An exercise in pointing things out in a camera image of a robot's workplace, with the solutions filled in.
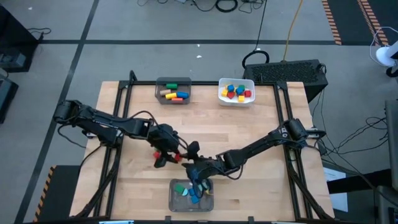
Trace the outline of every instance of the floor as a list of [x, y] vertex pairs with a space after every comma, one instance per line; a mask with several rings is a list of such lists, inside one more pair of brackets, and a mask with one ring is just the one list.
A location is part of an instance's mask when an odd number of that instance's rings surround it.
[[[204, 9], [212, 5], [212, 1], [197, 2]], [[30, 222], [50, 166], [77, 165], [83, 158], [80, 148], [58, 134], [47, 133], [49, 127], [54, 128], [50, 121], [60, 96], [95, 106], [101, 82], [125, 80], [132, 69], [139, 80], [160, 76], [239, 78], [243, 74], [241, 60], [254, 48], [262, 13], [205, 13], [190, 2], [173, 0], [167, 4], [149, 0], [142, 7], [136, 0], [0, 3], [26, 28], [52, 29], [37, 49], [30, 71], [10, 75], [19, 90], [0, 127], [0, 217], [4, 223], [14, 222], [16, 217]], [[284, 45], [280, 43], [287, 37], [298, 4], [298, 0], [268, 2], [261, 34], [266, 45], [259, 48], [269, 53], [271, 62], [282, 60]], [[325, 89], [323, 116], [334, 144], [365, 125], [367, 117], [384, 117], [384, 100], [398, 98], [397, 81], [385, 76], [385, 68], [371, 61], [369, 47], [334, 44], [321, 1], [304, 1], [291, 39], [296, 41], [289, 46], [286, 60], [317, 58], [327, 65], [329, 86]], [[248, 63], [263, 60], [253, 57]], [[310, 103], [311, 109], [316, 102], [317, 98]], [[320, 108], [318, 105], [314, 123], [323, 128]], [[64, 132], [81, 144], [86, 141], [77, 129]], [[341, 152], [375, 146], [383, 135], [381, 130], [370, 129]], [[389, 167], [387, 144], [345, 158], [361, 172]], [[332, 159], [351, 168], [336, 156]], [[26, 213], [20, 210], [22, 199]]]

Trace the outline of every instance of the red block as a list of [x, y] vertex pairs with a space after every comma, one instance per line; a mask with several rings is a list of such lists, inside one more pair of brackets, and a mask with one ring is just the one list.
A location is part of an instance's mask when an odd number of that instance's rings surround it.
[[160, 152], [159, 151], [154, 152], [154, 157], [156, 159], [160, 158]]
[[232, 98], [234, 98], [234, 96], [235, 96], [235, 92], [228, 92], [228, 93], [226, 94], [226, 96], [227, 96], [229, 99], [232, 99]]
[[244, 92], [244, 97], [250, 97], [251, 96], [251, 91], [250, 90], [246, 90]]

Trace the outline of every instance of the white object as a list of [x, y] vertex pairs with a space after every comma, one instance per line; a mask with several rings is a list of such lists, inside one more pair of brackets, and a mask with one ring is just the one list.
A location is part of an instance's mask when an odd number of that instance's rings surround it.
[[[325, 173], [326, 181], [338, 180], [346, 177], [345, 173], [328, 168], [323, 168], [323, 172]], [[334, 209], [348, 212], [347, 193], [331, 194], [330, 200], [331, 206]]]
[[369, 56], [370, 56], [370, 58], [371, 58], [374, 62], [378, 63], [378, 64], [381, 65], [381, 66], [392, 67], [392, 66], [394, 66], [394, 65], [396, 64], [396, 62], [395, 62], [395, 60], [392, 59], [391, 57], [392, 57], [394, 54], [398, 54], [398, 42], [394, 43], [391, 47], [390, 47], [390, 46], [383, 46], [383, 47], [381, 47], [380, 49], [378, 49], [377, 52], [376, 52], [376, 58], [377, 58], [377, 60], [375, 60], [375, 59], [372, 57], [372, 46], [373, 46], [373, 43], [374, 43], [374, 41], [376, 40], [377, 34], [378, 34], [378, 33], [380, 32], [380, 30], [382, 30], [382, 29], [390, 29], [390, 30], [392, 30], [392, 31], [394, 31], [394, 32], [396, 32], [396, 33], [398, 33], [398, 31], [396, 31], [395, 29], [393, 29], [393, 28], [391, 28], [391, 27], [380, 27], [380, 28], [376, 31], [376, 33], [373, 35], [372, 43], [371, 43], [371, 45], [369, 46]]
[[[244, 85], [245, 90], [251, 91], [250, 97], [245, 97], [244, 102], [240, 103], [238, 101], [238, 97], [234, 96], [234, 98], [229, 99], [228, 97], [221, 96], [221, 92], [225, 90], [226, 85], [234, 85], [238, 87], [239, 85]], [[254, 82], [252, 80], [243, 80], [237, 78], [220, 78], [218, 81], [218, 103], [221, 106], [250, 106], [253, 104], [256, 99], [256, 92], [254, 89]]]
[[381, 47], [376, 51], [377, 60], [384, 66], [393, 67], [396, 61], [391, 57], [398, 52], [398, 41], [390, 47]]

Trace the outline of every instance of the white bowl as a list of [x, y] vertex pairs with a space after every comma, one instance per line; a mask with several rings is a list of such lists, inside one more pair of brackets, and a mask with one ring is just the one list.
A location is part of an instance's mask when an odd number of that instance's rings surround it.
[[[244, 102], [240, 103], [238, 101], [238, 97], [234, 96], [234, 98], [229, 99], [228, 97], [221, 96], [221, 92], [225, 90], [226, 85], [234, 85], [238, 87], [239, 85], [244, 85], [245, 90], [251, 91], [250, 97], [245, 97]], [[254, 91], [254, 82], [252, 80], [244, 80], [237, 78], [221, 78], [218, 81], [218, 103], [222, 106], [250, 106], [253, 104], [256, 99], [256, 92]]]

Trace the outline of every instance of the black box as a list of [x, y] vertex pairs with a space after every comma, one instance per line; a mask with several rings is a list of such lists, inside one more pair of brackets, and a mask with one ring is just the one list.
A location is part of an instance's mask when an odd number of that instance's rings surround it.
[[328, 85], [318, 60], [246, 65], [243, 77], [254, 83], [303, 82], [308, 102]]

